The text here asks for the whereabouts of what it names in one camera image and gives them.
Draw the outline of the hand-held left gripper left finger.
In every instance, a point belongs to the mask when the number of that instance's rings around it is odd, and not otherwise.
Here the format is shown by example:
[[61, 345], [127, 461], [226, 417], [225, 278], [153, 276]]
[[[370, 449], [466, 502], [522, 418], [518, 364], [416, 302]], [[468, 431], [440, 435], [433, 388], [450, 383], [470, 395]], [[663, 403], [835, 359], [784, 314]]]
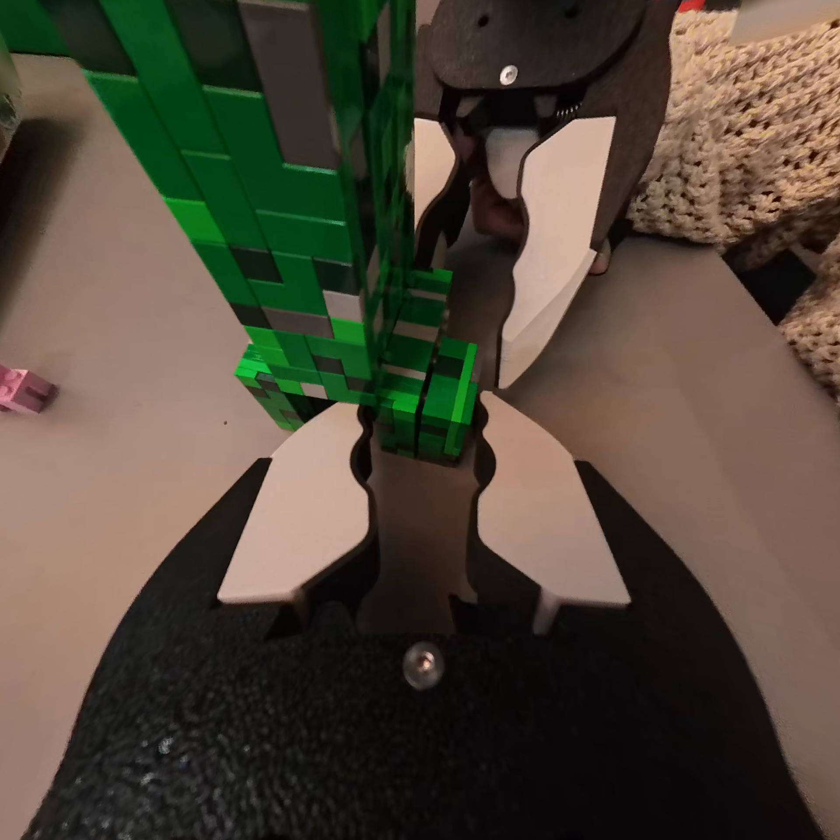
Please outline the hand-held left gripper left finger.
[[371, 435], [361, 406], [337, 402], [278, 447], [217, 591], [222, 605], [358, 628], [381, 570]]

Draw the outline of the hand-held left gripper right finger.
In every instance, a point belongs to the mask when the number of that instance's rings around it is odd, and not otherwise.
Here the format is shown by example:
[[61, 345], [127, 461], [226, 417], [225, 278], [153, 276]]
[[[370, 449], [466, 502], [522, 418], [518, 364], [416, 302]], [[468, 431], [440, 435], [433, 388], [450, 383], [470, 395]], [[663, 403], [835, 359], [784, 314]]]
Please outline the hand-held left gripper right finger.
[[562, 606], [631, 603], [570, 452], [490, 391], [479, 395], [467, 581], [479, 606], [546, 635]]

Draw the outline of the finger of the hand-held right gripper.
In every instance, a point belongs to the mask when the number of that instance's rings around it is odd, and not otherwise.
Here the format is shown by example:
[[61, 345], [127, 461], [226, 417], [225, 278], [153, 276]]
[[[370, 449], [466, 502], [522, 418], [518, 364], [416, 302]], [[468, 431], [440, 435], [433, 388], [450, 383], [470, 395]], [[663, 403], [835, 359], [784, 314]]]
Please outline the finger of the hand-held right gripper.
[[469, 209], [469, 174], [446, 127], [431, 119], [413, 126], [414, 266], [443, 268]]
[[500, 332], [500, 389], [510, 388], [538, 359], [592, 267], [615, 122], [575, 119], [524, 157], [519, 195], [527, 233], [512, 270], [513, 304]]

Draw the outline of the green lego block tan tile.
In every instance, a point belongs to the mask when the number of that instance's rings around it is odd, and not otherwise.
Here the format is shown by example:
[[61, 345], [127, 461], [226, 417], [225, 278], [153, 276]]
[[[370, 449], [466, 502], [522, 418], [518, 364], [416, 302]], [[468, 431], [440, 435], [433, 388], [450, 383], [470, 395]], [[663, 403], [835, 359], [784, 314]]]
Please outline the green lego block tan tile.
[[473, 422], [478, 346], [393, 335], [381, 361], [374, 428], [388, 453], [456, 465]]

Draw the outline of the tall green creeper lego model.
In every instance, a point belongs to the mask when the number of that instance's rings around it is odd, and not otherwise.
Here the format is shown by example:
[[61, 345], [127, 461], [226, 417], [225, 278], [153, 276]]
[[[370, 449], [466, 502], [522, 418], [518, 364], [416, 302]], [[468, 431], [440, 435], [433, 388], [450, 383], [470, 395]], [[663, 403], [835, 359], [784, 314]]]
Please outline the tall green creeper lego model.
[[445, 336], [414, 266], [415, 2], [2, 2], [2, 44], [68, 57], [249, 343], [236, 375], [287, 431], [375, 423], [393, 335]]

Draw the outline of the person's right forearm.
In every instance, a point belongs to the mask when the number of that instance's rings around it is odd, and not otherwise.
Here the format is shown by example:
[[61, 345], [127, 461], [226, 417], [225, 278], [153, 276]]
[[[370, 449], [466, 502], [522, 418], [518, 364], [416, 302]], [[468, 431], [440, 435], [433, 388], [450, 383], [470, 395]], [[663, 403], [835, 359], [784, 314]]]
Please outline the person's right forearm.
[[678, 14], [654, 157], [627, 211], [640, 235], [757, 267], [800, 244], [838, 263], [838, 16], [732, 45], [735, 12]]

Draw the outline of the pink lego pig figure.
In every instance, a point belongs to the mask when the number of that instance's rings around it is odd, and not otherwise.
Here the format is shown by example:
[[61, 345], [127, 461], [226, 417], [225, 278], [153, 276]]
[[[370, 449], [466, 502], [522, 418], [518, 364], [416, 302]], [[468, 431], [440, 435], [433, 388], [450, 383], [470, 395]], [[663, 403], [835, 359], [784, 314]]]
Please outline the pink lego pig figure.
[[1, 413], [38, 415], [51, 404], [59, 388], [36, 373], [1, 365]]

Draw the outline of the person's right hand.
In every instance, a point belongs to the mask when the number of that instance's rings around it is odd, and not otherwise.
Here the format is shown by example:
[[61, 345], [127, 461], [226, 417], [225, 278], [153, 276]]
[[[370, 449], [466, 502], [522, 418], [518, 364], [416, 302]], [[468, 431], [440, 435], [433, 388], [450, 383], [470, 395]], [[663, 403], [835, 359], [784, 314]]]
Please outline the person's right hand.
[[478, 234], [521, 243], [525, 234], [522, 210], [497, 192], [487, 174], [472, 178], [469, 194], [472, 222]]

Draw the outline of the person's cream knit sweater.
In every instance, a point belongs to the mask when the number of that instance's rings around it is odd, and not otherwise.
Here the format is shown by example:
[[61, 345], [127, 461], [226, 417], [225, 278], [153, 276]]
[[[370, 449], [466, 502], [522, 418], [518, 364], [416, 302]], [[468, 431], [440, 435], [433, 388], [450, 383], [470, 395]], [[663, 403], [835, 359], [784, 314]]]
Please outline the person's cream knit sweater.
[[780, 331], [798, 361], [839, 403], [839, 259], [825, 258]]

